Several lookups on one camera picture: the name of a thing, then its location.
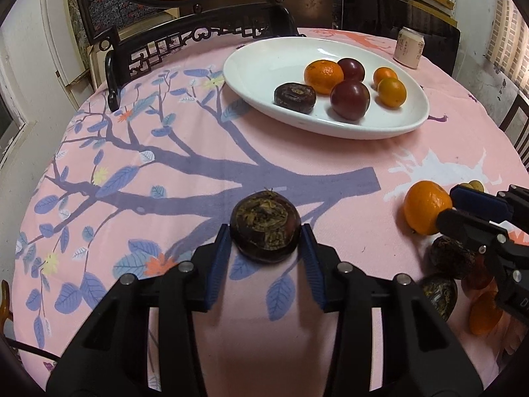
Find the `dark red plum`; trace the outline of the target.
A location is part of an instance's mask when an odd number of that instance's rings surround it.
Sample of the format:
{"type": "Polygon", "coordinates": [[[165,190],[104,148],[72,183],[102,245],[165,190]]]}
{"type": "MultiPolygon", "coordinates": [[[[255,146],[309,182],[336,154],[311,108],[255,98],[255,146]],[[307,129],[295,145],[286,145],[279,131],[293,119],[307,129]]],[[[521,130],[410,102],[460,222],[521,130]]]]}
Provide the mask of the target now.
{"type": "Polygon", "coordinates": [[[342,58],[338,61],[338,66],[344,73],[344,79],[362,82],[365,78],[365,68],[357,59],[342,58]]]}
{"type": "Polygon", "coordinates": [[[358,121],[367,113],[370,95],[367,87],[358,81],[344,80],[331,91],[331,107],[340,117],[358,121]]]}

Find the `red cherry tomato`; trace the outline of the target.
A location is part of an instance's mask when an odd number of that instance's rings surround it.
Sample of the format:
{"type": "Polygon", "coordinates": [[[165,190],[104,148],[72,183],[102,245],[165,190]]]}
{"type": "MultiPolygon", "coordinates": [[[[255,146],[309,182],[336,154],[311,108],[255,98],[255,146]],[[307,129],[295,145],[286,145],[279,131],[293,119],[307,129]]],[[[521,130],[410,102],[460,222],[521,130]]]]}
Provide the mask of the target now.
{"type": "Polygon", "coordinates": [[[470,272],[464,276],[461,285],[465,294],[469,296],[473,291],[481,291],[489,287],[493,280],[493,274],[486,267],[485,257],[479,254],[475,256],[470,272]]]}

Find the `tan longan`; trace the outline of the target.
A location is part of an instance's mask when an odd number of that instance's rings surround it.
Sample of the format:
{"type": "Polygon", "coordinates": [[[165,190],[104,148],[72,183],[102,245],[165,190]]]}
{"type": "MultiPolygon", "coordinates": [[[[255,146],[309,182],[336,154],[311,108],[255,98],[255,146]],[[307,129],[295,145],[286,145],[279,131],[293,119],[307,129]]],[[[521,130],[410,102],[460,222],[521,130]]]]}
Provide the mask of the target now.
{"type": "Polygon", "coordinates": [[[479,180],[471,180],[470,182],[461,183],[460,186],[473,189],[482,193],[485,192],[484,185],[479,180]]]}

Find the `small orange kumquat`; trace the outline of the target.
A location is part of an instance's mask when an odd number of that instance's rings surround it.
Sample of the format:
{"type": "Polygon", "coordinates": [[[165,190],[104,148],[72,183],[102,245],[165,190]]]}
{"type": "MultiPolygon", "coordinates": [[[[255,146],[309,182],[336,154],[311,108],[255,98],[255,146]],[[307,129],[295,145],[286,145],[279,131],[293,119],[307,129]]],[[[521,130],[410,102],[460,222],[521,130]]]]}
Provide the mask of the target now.
{"type": "Polygon", "coordinates": [[[391,69],[390,67],[378,67],[377,70],[373,73],[372,80],[373,84],[375,85],[375,88],[378,88],[378,85],[384,80],[388,78],[397,79],[398,76],[396,72],[391,69]]]}

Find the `brown wooden cabinet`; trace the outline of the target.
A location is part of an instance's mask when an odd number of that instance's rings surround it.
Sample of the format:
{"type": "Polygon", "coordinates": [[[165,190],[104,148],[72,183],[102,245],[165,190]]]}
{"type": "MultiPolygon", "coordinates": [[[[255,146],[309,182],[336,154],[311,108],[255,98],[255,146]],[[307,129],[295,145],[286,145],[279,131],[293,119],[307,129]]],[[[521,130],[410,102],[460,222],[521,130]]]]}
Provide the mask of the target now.
{"type": "Polygon", "coordinates": [[[337,29],[341,26],[342,0],[284,0],[299,28],[337,29]]]}

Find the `pink patterned tablecloth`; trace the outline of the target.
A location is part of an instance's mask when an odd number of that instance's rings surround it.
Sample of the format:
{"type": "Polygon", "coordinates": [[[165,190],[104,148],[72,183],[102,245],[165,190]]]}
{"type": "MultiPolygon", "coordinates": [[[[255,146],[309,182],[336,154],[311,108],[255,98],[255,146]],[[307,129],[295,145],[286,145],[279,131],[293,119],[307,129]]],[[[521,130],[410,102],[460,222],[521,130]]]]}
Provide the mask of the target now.
{"type": "MultiPolygon", "coordinates": [[[[428,59],[407,71],[426,92],[431,119],[394,139],[357,142],[247,106],[222,72],[245,44],[229,36],[185,46],[125,88],[117,116],[106,85],[81,105],[16,241],[17,340],[61,355],[121,274],[155,277],[189,259],[257,191],[288,198],[318,242],[366,274],[418,280],[429,240],[397,221],[409,187],[528,187],[506,135],[428,59]]],[[[322,396],[337,315],[314,303],[295,254],[261,267],[233,249],[220,297],[213,312],[194,316],[210,396],[322,396]]]]}

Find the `round deer painting screen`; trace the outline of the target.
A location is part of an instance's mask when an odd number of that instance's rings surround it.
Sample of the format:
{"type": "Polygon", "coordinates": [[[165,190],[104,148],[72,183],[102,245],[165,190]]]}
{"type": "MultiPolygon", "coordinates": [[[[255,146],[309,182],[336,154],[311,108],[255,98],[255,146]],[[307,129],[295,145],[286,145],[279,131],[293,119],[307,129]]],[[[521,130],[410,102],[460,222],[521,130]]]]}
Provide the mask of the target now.
{"type": "Polygon", "coordinates": [[[284,0],[77,0],[87,39],[105,52],[107,104],[118,110],[121,92],[130,82],[151,73],[167,55],[192,40],[211,36],[243,38],[296,37],[299,34],[284,0]],[[124,3],[142,11],[178,16],[142,32],[121,37],[118,9],[124,3]]]}

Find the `white oval plate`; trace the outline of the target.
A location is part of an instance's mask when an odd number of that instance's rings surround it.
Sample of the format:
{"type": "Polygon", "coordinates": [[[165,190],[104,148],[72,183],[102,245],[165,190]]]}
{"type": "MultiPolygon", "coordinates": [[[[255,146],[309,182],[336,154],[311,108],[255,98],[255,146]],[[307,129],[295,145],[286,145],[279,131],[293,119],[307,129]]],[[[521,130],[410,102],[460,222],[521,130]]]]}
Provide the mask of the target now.
{"type": "Polygon", "coordinates": [[[402,67],[357,46],[288,37],[265,39],[226,60],[225,82],[256,110],[317,134],[379,140],[428,118],[422,87],[402,67]]]}

